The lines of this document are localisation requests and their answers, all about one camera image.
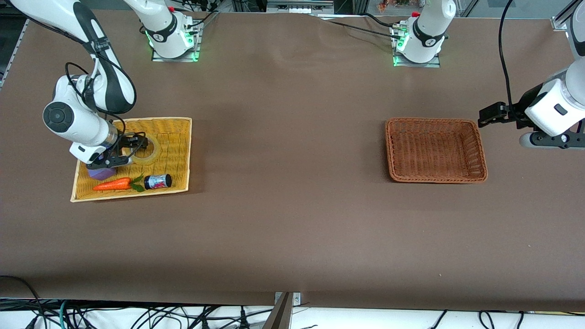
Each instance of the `purple cube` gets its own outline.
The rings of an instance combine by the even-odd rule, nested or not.
[[[101,169],[88,169],[87,172],[90,177],[97,180],[104,180],[112,177],[116,174],[116,168],[101,168]]]

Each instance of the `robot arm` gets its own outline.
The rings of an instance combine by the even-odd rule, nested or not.
[[[129,145],[123,132],[101,118],[98,111],[113,115],[128,112],[136,102],[136,91],[97,18],[78,0],[12,0],[12,5],[45,27],[81,43],[95,63],[91,75],[59,78],[53,101],[43,111],[45,125],[72,141],[70,152],[88,165],[130,163],[117,152],[119,147]]]
[[[479,127],[515,121],[518,129],[535,130],[522,135],[523,146],[585,148],[585,2],[571,17],[568,34],[575,62],[526,92],[518,103],[508,107],[498,102],[481,110]],[[577,132],[570,131],[577,123]]]
[[[396,51],[414,63],[427,63],[441,50],[447,27],[455,17],[457,7],[453,0],[428,1],[419,17],[400,22],[405,26],[404,41]]]
[[[124,0],[140,18],[152,48],[165,58],[176,58],[193,48],[193,18],[171,12],[164,0]]]

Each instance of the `brown table surface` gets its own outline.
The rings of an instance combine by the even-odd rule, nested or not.
[[[583,153],[492,125],[483,184],[388,175],[386,119],[505,100],[497,19],[455,19],[442,67],[420,69],[393,67],[385,37],[290,14],[222,13],[198,63],[152,63],[133,12],[97,16],[136,84],[125,117],[193,118],[190,190],[69,202],[75,159],[42,110],[66,61],[92,63],[31,25],[0,92],[2,274],[63,299],[585,310]],[[504,43],[516,100],[572,62],[547,20],[507,21]]]

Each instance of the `empty basket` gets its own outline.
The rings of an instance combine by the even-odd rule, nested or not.
[[[391,118],[386,122],[390,176],[412,183],[482,183],[486,159],[479,129],[465,119]]]

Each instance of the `black cable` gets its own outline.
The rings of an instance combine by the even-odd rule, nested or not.
[[[209,329],[209,324],[207,323],[206,318],[203,318],[203,320],[201,320],[201,329]]]
[[[518,320],[518,324],[516,325],[516,329],[520,329],[520,325],[522,324],[522,320],[524,320],[524,311],[520,311],[520,320]]]
[[[130,78],[130,76],[129,76],[129,75],[126,73],[126,71],[124,71],[124,70],[123,70],[123,69],[122,69],[122,68],[121,68],[119,65],[117,65],[117,64],[116,64],[116,63],[114,63],[114,62],[112,62],[112,61],[111,61],[109,58],[105,57],[105,56],[104,56],[104,55],[102,55],[101,53],[96,53],[96,55],[97,55],[99,58],[101,58],[101,59],[103,59],[103,60],[107,61],[107,62],[108,62],[110,65],[112,65],[112,66],[114,66],[115,68],[117,68],[117,69],[118,69],[120,72],[122,72],[122,74],[123,74],[123,75],[124,75],[124,76],[125,76],[125,77],[128,79],[128,81],[130,81],[130,85],[132,86],[132,90],[134,91],[134,100],[132,101],[132,105],[130,106],[130,108],[129,108],[127,111],[125,111],[125,112],[121,112],[121,113],[126,113],[126,112],[130,111],[130,109],[131,109],[132,107],[134,107],[134,105],[136,105],[136,86],[134,85],[134,82],[132,81],[132,79]]]
[[[36,324],[36,320],[39,318],[39,316],[35,316],[30,322],[29,324],[26,325],[25,329],[35,329],[35,324]]]
[[[83,313],[81,312],[81,308],[79,306],[76,306],[75,309],[77,310],[77,313],[79,313],[79,316],[81,317],[82,321],[85,323],[86,328],[95,328],[91,324],[91,322],[83,316]]]
[[[243,306],[240,306],[240,317],[242,320],[240,321],[240,329],[250,329],[250,324],[248,323],[246,310],[244,310]]]
[[[189,6],[191,7],[191,10],[193,10],[193,5],[191,4],[191,1],[182,1],[182,0],[171,0],[171,1],[176,2],[178,4],[181,4],[181,6],[184,6],[185,3],[188,2]]]
[[[374,15],[372,15],[370,13],[363,12],[363,13],[359,13],[358,15],[360,15],[360,16],[368,16],[369,18],[375,20],[376,23],[380,24],[381,26],[385,26],[387,28],[391,28],[392,27],[392,24],[384,23],[381,20],[379,20],[376,16],[374,16]]]
[[[48,325],[47,325],[47,316],[44,315],[44,309],[43,306],[40,303],[40,297],[39,295],[36,293],[35,289],[25,280],[25,279],[21,279],[17,276],[12,276],[12,275],[0,275],[0,277],[3,277],[5,279],[12,279],[12,280],[16,280],[20,283],[22,283],[23,285],[25,285],[29,290],[30,293],[33,294],[33,296],[35,297],[35,300],[37,302],[37,304],[39,305],[39,311],[40,311],[40,315],[43,317],[43,321],[44,321],[44,327],[45,329],[48,329]]]
[[[483,319],[481,318],[481,315],[482,315],[483,313],[486,313],[486,314],[487,314],[487,318],[488,318],[488,319],[490,319],[491,328],[488,328],[488,327],[487,327],[487,325],[486,325],[485,323],[483,323]],[[487,312],[487,311],[480,311],[480,312],[479,312],[479,322],[481,323],[481,325],[483,325],[483,327],[484,327],[485,329],[495,329],[495,327],[494,327],[494,321],[491,319],[491,315],[490,315],[490,313],[489,313],[489,312]]]
[[[177,306],[177,307],[175,307],[175,308],[171,309],[170,311],[164,311],[164,314],[162,314],[162,315],[158,316],[158,317],[159,317],[159,320],[158,320],[158,321],[155,321],[155,322],[153,322],[153,324],[151,325],[151,329],[152,329],[152,328],[154,328],[154,327],[155,327],[155,326],[156,326],[156,325],[157,325],[159,322],[161,322],[161,321],[162,321],[162,320],[163,320],[163,319],[164,319],[166,316],[168,316],[168,315],[169,315],[169,314],[170,314],[172,311],[174,311],[174,310],[176,310],[176,309],[178,309],[178,308],[179,308],[179,307]]]
[[[74,328],[79,328],[79,325],[77,324],[77,318],[75,317],[75,309],[73,309],[73,311],[71,312],[71,315],[73,316],[73,325]]]
[[[189,316],[187,315],[187,311],[185,311],[185,307],[181,306],[181,311],[185,314],[185,319],[187,319],[187,328],[189,327]]]
[[[433,325],[429,329],[437,329],[437,327],[439,326],[439,323],[441,323],[441,320],[443,320],[443,317],[445,316],[445,314],[447,314],[447,310],[444,310],[443,313],[441,313],[441,315],[439,316],[439,318],[435,322],[435,325]]]
[[[232,323],[238,322],[238,321],[242,320],[243,318],[248,318],[248,317],[251,317],[251,316],[256,316],[258,314],[267,313],[267,312],[270,312],[270,311],[272,311],[272,309],[264,310],[264,311],[258,311],[258,312],[254,312],[254,313],[250,313],[250,314],[246,315],[245,317],[239,317],[239,318],[233,320],[232,322],[224,325],[223,327],[219,327],[218,329],[225,329],[225,328],[229,327]]]
[[[200,20],[199,22],[195,23],[195,24],[191,24],[191,25],[187,25],[187,29],[193,28],[197,25],[202,24],[203,22],[205,22],[206,19],[208,19],[211,15],[213,15],[213,13],[216,13],[217,11],[210,11],[209,14],[207,14],[207,16],[205,16],[202,20]]]
[[[130,152],[128,157],[132,157],[134,154],[136,154],[136,152],[138,152],[138,150],[142,147],[142,145],[144,145],[144,141],[146,140],[146,132],[143,132],[143,134],[144,134],[144,138],[140,141],[140,144],[138,144],[138,146],[136,148],[134,148],[132,150],[132,152]]]
[[[504,7],[504,12],[502,13],[502,18],[500,19],[500,30],[498,31],[498,49],[500,51],[500,61],[502,62],[502,69],[504,70],[504,78],[506,80],[506,93],[508,95],[508,106],[510,107],[510,112],[512,112],[512,116],[514,120],[518,120],[516,116],[516,112],[514,111],[514,106],[512,105],[512,92],[510,91],[510,77],[508,76],[508,69],[506,68],[506,61],[504,60],[504,51],[502,48],[502,30],[504,29],[504,19],[506,17],[506,13],[508,13],[508,9],[514,0],[508,0],[508,3]]]
[[[50,322],[52,322],[52,323],[55,323],[55,324],[57,325],[57,328],[61,328],[61,324],[60,324],[58,321],[56,321],[56,320],[53,320],[53,319],[51,318],[51,316],[47,316],[47,320],[49,320],[49,321],[50,321]]]
[[[341,25],[341,26],[346,26],[348,28],[352,28],[352,29],[356,29],[356,30],[361,30],[361,31],[369,32],[369,33],[374,33],[375,35],[387,36],[387,37],[391,37],[392,39],[400,39],[400,37],[399,36],[396,36],[396,35],[389,35],[389,34],[386,34],[386,33],[381,33],[381,32],[372,31],[372,30],[368,30],[368,29],[362,29],[362,28],[358,28],[357,26],[348,25],[348,24],[339,23],[339,22],[332,22],[330,20],[328,22],[329,23],[333,23],[333,24],[337,24],[337,25]]]
[[[67,80],[69,81],[69,84],[71,86],[73,86],[73,89],[75,90],[75,92],[77,93],[77,95],[83,100],[84,97],[83,97],[82,93],[77,89],[77,86],[73,83],[73,80],[71,79],[71,74],[69,74],[69,65],[75,66],[76,68],[78,68],[81,71],[83,71],[83,73],[85,73],[85,74],[89,74],[89,73],[83,67],[81,67],[81,66],[79,66],[79,65],[77,65],[77,64],[75,64],[75,63],[73,63],[71,61],[68,61],[68,62],[65,63],[65,75],[67,76]]]
[[[63,313],[63,320],[67,324],[68,328],[79,329],[77,327],[77,325],[73,326],[73,323],[71,322],[71,319],[69,318],[69,313],[67,312],[66,308],[65,308],[64,313]]]
[[[171,317],[171,316],[159,316],[160,318],[171,318],[177,322],[179,322],[179,329],[183,329],[183,323],[181,322],[181,320],[175,318],[175,317]]]
[[[210,306],[209,309],[207,309],[207,306],[204,307],[201,314],[195,319],[195,321],[191,323],[188,329],[195,328],[199,323],[203,321],[204,318],[207,318],[213,311],[217,310],[218,308],[219,306]]]
[[[110,148],[108,156],[106,157],[108,159],[112,155],[113,150],[115,150],[118,147],[118,145],[120,144],[120,141],[122,140],[122,137],[124,137],[124,134],[126,133],[126,122],[124,122],[124,120],[122,118],[120,118],[119,116],[117,116],[115,114],[110,113],[110,115],[113,116],[114,118],[120,120],[120,122],[122,123],[122,133],[118,135],[118,138],[116,138],[116,141],[114,142],[114,144]]]
[[[141,315],[140,317],[138,317],[138,318],[136,319],[136,321],[134,321],[134,323],[133,323],[133,324],[130,326],[130,329],[134,329],[134,326],[135,326],[135,325],[138,323],[138,321],[140,321],[140,319],[141,319],[143,316],[145,316],[145,315],[147,315],[147,314],[148,314],[148,315],[149,315],[149,318],[150,318],[150,311],[154,311],[155,309],[156,309],[156,308],[154,308],[154,307],[149,307],[149,308],[148,308],[148,309],[147,309],[147,310],[146,310],[144,313],[142,313],[142,315]]]

